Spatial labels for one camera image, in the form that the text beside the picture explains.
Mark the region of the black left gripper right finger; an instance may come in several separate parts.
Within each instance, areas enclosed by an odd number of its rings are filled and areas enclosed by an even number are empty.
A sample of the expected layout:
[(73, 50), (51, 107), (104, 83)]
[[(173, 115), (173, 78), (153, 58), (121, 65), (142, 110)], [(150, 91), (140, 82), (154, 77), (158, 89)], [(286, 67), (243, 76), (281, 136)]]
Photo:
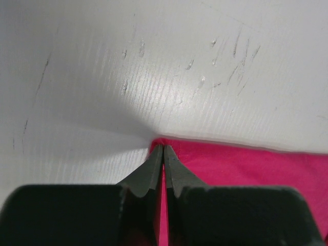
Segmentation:
[(285, 186), (210, 186), (165, 146), (169, 245), (324, 245), (307, 202)]

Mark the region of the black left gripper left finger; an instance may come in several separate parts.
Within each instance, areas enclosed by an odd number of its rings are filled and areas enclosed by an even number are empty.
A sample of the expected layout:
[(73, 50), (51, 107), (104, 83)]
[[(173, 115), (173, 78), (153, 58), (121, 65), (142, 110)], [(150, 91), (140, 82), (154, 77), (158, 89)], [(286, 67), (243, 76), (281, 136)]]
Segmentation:
[(1, 209), (1, 245), (158, 245), (163, 146), (117, 184), (31, 184)]

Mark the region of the pink t shirt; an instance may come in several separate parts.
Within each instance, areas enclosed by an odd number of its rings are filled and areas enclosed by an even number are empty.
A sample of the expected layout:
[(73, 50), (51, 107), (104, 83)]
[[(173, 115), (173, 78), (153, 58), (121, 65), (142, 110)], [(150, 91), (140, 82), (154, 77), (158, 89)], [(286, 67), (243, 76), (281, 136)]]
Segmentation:
[(157, 138), (196, 176), (214, 186), (290, 186), (306, 199), (327, 242), (327, 155), (274, 152), (214, 143)]

